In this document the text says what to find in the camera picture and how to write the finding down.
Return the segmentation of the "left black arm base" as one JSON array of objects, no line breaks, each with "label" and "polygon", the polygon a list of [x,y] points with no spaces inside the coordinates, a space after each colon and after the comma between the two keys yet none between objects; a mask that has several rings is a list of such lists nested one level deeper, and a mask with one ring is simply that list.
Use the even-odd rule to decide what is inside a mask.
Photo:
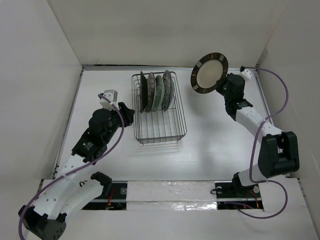
[{"label": "left black arm base", "polygon": [[109,192],[102,194],[86,204],[82,210],[87,211],[122,211],[127,209],[127,181],[113,181]]}]

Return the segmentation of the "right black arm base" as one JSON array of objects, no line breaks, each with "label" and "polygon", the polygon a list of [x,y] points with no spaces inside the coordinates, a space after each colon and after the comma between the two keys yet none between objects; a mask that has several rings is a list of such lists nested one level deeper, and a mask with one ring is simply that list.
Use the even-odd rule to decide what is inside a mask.
[{"label": "right black arm base", "polygon": [[[262,198],[258,184],[249,186],[245,189],[236,192],[233,189],[231,182],[215,182],[214,189],[211,190],[211,194],[216,198]],[[217,201],[218,210],[246,210],[246,209],[260,209],[264,208],[263,201]]]}]

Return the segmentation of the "teal flower plate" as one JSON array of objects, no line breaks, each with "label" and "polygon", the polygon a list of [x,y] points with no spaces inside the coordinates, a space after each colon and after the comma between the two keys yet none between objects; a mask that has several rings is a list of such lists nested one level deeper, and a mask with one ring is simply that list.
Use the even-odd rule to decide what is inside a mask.
[{"label": "teal flower plate", "polygon": [[155,83],[154,100],[151,107],[152,112],[156,112],[158,110],[165,93],[164,81],[161,75],[156,76]]}]

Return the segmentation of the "blue floral pattern plate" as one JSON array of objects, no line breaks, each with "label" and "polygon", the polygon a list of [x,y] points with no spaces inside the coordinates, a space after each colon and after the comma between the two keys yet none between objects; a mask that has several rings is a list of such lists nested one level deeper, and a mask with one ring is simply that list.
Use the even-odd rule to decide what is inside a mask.
[{"label": "blue floral pattern plate", "polygon": [[175,89],[172,75],[169,70],[166,70],[163,73],[162,80],[164,84],[164,96],[163,96],[161,107],[162,107],[162,110],[166,112],[173,101],[174,89]]}]

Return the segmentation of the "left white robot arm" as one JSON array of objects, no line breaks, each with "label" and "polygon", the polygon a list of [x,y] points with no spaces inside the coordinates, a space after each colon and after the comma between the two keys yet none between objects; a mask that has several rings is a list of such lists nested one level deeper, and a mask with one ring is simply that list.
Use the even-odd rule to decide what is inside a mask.
[{"label": "left white robot arm", "polygon": [[23,230],[27,229],[41,240],[58,240],[76,212],[91,200],[111,194],[112,179],[91,170],[112,151],[107,145],[116,131],[132,125],[135,111],[124,102],[110,107],[93,112],[88,128],[71,150],[60,174],[21,207],[18,212],[20,239],[24,239]]}]

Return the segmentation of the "tree pattern cream plate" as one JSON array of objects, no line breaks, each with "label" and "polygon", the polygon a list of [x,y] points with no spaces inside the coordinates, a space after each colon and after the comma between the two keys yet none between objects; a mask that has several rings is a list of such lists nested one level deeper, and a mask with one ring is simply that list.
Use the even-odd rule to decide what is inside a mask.
[{"label": "tree pattern cream plate", "polygon": [[146,112],[149,113],[152,109],[152,105],[155,97],[156,81],[153,72],[150,72],[147,78],[147,106],[145,108]]}]

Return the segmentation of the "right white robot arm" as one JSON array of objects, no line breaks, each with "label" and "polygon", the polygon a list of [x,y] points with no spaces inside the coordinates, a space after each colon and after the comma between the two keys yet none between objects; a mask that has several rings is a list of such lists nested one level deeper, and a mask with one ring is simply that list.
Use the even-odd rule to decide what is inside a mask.
[{"label": "right white robot arm", "polygon": [[245,78],[229,74],[216,83],[216,91],[224,97],[227,114],[245,127],[253,136],[253,143],[260,144],[257,163],[233,175],[231,191],[242,197],[253,185],[267,179],[299,170],[298,138],[292,131],[282,131],[262,117],[244,98]]}]

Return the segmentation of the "brown rimmed cream plate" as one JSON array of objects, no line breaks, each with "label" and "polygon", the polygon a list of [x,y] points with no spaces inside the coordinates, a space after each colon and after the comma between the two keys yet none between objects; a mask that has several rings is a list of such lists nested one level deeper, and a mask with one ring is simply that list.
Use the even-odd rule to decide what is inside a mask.
[{"label": "brown rimmed cream plate", "polygon": [[142,113],[148,105],[148,81],[144,73],[140,72],[140,112]]}]

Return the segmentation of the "black striped rim plate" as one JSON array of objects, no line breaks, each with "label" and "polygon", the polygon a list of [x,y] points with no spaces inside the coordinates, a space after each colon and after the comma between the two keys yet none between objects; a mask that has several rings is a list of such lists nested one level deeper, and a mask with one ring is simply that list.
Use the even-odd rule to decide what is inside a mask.
[{"label": "black striped rim plate", "polygon": [[207,94],[214,91],[219,80],[223,79],[229,69],[227,58],[219,52],[213,52],[202,57],[194,66],[190,84],[199,94]]}]

